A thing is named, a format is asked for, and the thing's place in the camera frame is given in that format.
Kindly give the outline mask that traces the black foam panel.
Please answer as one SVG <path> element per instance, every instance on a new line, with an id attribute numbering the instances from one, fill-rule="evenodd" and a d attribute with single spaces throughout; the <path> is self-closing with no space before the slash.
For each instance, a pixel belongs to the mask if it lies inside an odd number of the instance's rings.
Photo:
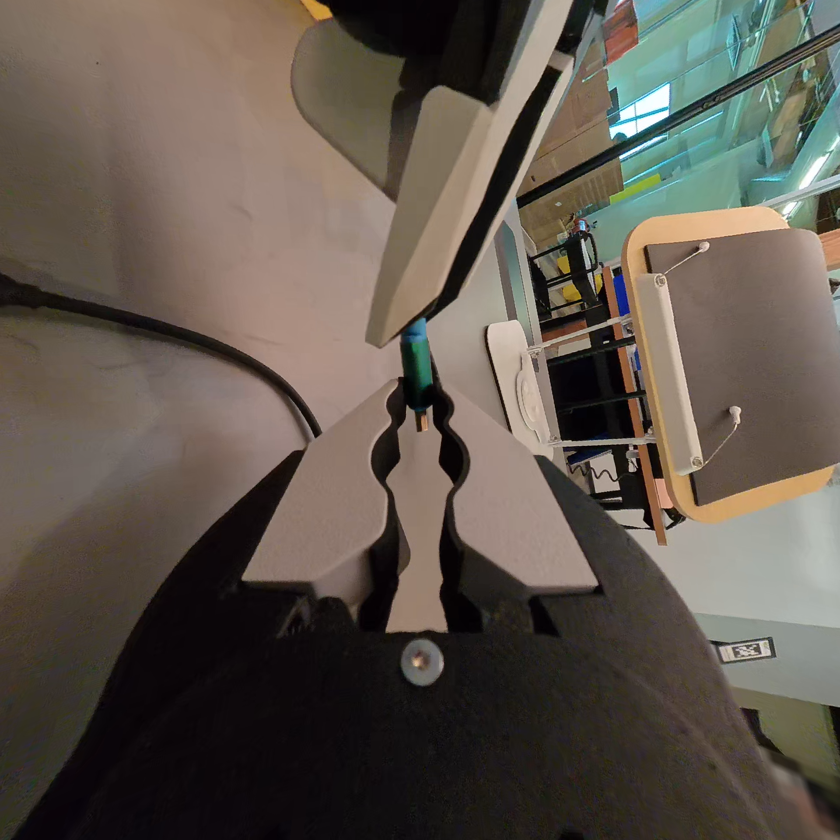
<path id="1" fill-rule="evenodd" d="M 645 247 L 666 276 L 707 506 L 838 466 L 838 327 L 819 237 L 777 228 Z"/>

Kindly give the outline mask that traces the round-cornered wooden board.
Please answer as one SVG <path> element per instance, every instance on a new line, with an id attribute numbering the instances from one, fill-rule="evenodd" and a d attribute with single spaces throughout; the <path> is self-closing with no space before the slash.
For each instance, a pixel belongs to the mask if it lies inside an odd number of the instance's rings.
<path id="1" fill-rule="evenodd" d="M 838 337 L 819 237 L 762 205 L 658 216 L 621 264 L 659 506 L 716 523 L 822 489 Z"/>

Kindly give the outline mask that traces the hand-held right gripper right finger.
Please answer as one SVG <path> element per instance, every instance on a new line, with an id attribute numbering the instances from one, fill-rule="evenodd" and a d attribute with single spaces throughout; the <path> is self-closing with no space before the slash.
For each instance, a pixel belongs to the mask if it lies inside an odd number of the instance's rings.
<path id="1" fill-rule="evenodd" d="M 532 625 L 532 600 L 599 582 L 545 475 L 555 471 L 453 388 L 435 393 L 438 463 L 452 487 L 439 542 L 447 625 Z"/>

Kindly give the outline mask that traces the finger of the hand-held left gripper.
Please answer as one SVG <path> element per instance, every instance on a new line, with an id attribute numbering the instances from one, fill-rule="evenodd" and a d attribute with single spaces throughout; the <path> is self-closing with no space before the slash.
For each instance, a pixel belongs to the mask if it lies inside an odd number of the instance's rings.
<path id="1" fill-rule="evenodd" d="M 375 284 L 368 344 L 387 345 L 442 294 L 499 154 L 499 110 L 447 87 L 423 100 Z"/>
<path id="2" fill-rule="evenodd" d="M 426 269 L 434 292 L 425 316 L 435 318 L 468 284 L 487 240 L 515 197 L 553 113 L 570 84 L 578 48 L 577 2 L 502 2 L 517 12 L 515 39 L 501 29 L 479 77 L 456 79 L 454 57 L 441 83 L 425 99 L 446 118 L 436 140 L 457 140 L 455 167 L 440 203 L 445 220 L 435 228 L 441 266 Z"/>

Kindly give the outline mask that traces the brown cardboard boxes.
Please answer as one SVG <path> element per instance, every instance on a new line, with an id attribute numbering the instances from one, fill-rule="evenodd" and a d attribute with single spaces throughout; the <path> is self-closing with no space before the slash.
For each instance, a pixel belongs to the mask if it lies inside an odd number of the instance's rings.
<path id="1" fill-rule="evenodd" d="M 518 197 L 613 147 L 607 113 L 613 106 L 604 69 L 581 70 L 542 139 L 518 189 Z M 573 215 L 608 204 L 624 188 L 621 162 L 581 175 L 520 210 L 534 240 L 551 238 Z"/>

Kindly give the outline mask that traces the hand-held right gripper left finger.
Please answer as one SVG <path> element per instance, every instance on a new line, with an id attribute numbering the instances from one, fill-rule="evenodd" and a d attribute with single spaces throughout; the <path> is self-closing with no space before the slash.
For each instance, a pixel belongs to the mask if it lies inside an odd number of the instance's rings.
<path id="1" fill-rule="evenodd" d="M 387 484 L 405 417 L 403 383 L 391 380 L 306 447 L 245 584 L 339 599 L 358 624 L 388 624 L 411 557 Z"/>

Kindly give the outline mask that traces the black shelf rack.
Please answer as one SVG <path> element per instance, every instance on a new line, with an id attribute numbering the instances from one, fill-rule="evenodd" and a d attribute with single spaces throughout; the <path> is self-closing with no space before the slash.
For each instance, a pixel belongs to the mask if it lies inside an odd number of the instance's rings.
<path id="1" fill-rule="evenodd" d="M 544 362 L 570 476 L 606 511 L 634 513 L 626 530 L 666 545 L 685 520 L 670 500 L 654 442 L 629 307 L 586 223 L 528 258 Z"/>

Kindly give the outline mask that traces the black metal pole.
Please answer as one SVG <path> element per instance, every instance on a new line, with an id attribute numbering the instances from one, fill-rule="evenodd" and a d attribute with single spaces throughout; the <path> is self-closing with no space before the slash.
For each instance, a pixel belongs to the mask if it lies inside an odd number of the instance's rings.
<path id="1" fill-rule="evenodd" d="M 584 175 L 600 169 L 607 163 L 619 160 L 623 155 L 637 151 L 643 145 L 649 143 L 649 141 L 667 135 L 671 130 L 734 99 L 760 83 L 771 79 L 778 73 L 796 67 L 804 60 L 814 57 L 820 51 L 836 46 L 838 42 L 839 24 L 835 24 L 821 34 L 815 35 L 805 42 L 786 50 L 783 54 L 764 62 L 758 68 L 715 89 L 684 108 L 669 114 L 666 119 L 657 121 L 654 125 L 636 133 L 628 140 L 615 143 L 609 149 L 599 152 L 582 163 L 572 166 L 564 173 L 553 176 L 545 183 L 535 186 L 517 198 L 518 209 L 536 203 L 538 200 L 573 183 Z"/>

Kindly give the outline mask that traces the black white printed tag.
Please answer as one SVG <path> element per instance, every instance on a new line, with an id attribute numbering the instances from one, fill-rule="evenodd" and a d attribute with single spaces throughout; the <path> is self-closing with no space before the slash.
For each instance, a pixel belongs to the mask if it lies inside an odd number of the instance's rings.
<path id="1" fill-rule="evenodd" d="M 710 640 L 709 644 L 719 664 L 723 666 L 763 662 L 777 658 L 774 640 L 769 636 L 735 642 Z"/>

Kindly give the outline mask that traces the green blue cable plug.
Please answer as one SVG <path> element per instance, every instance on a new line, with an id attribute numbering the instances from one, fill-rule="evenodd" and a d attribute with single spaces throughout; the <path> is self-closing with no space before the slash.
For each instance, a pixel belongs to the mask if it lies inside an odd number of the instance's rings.
<path id="1" fill-rule="evenodd" d="M 436 393 L 434 362 L 427 337 L 427 320 L 418 318 L 400 335 L 402 388 L 406 409 L 418 433 L 428 430 L 428 411 Z"/>

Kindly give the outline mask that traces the white plastic bar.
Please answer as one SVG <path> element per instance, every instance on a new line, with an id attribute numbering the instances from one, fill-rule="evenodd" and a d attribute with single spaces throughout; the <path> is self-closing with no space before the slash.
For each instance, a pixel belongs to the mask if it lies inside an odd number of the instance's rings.
<path id="1" fill-rule="evenodd" d="M 676 474 L 689 476 L 704 465 L 704 458 L 667 278 L 663 274 L 643 274 L 636 291 L 668 457 Z"/>

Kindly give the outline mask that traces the white board with holder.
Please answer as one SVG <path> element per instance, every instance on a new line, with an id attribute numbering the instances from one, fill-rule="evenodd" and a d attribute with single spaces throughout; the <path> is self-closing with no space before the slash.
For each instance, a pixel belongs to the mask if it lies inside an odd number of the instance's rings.
<path id="1" fill-rule="evenodd" d="M 532 455 L 552 459 L 552 433 L 538 371 L 520 321 L 486 327 L 486 351 L 508 430 Z"/>

